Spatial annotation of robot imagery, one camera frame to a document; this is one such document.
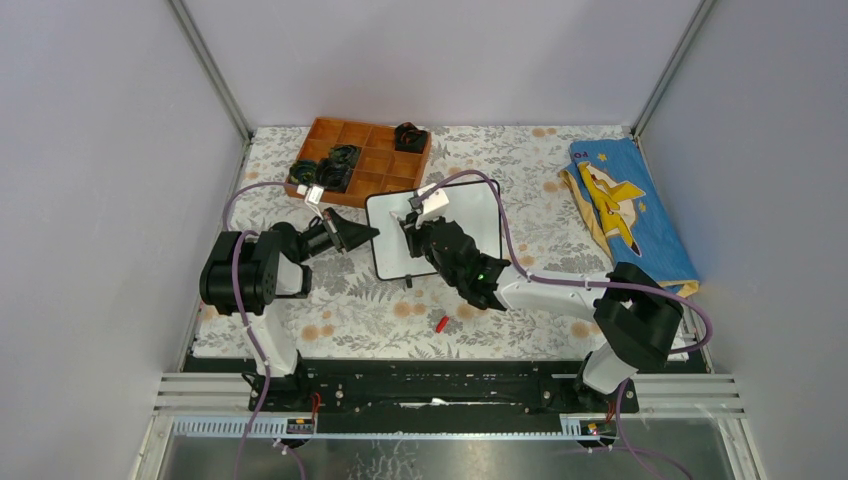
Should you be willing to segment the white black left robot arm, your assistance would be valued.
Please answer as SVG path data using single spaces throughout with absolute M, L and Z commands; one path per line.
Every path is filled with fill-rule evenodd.
M 271 311 L 271 304 L 309 295 L 312 270 L 307 260 L 330 250 L 348 253 L 379 234 L 377 228 L 327 208 L 303 231 L 279 222 L 260 233 L 218 235 L 200 274 L 201 300 L 239 322 L 256 362 L 256 373 L 245 378 L 257 390 L 271 390 L 285 410 L 304 407 L 311 387 L 293 335 Z

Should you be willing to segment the red marker cap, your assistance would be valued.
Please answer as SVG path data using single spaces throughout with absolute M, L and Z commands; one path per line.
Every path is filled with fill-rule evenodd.
M 448 316 L 443 316 L 440 319 L 440 321 L 438 322 L 438 324 L 436 325 L 435 331 L 437 333 L 441 333 L 446 328 L 449 321 L 450 321 L 450 318 Z

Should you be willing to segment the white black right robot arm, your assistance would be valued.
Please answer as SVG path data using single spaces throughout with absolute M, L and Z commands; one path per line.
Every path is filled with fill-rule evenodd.
M 419 221 L 410 213 L 397 222 L 411 257 L 425 259 L 475 308 L 546 311 L 600 328 L 605 342 L 584 359 L 573 386 L 583 410 L 601 410 L 634 374 L 667 362 L 683 308 L 638 266 L 620 262 L 601 279 L 521 272 L 509 260 L 482 253 L 455 221 Z

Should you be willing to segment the small black-framed whiteboard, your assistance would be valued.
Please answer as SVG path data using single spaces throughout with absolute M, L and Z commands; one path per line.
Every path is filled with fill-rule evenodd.
M 451 184 L 443 188 L 449 199 L 444 212 L 448 221 L 456 221 L 475 240 L 484 254 L 503 254 L 502 227 L 498 204 L 489 186 L 482 180 Z M 411 212 L 408 199 L 411 190 L 374 194 L 366 198 L 368 225 L 380 230 L 371 240 L 376 277 L 381 281 L 404 280 L 408 277 L 433 275 L 436 270 L 423 258 L 411 258 L 398 224 L 390 211 L 405 215 Z

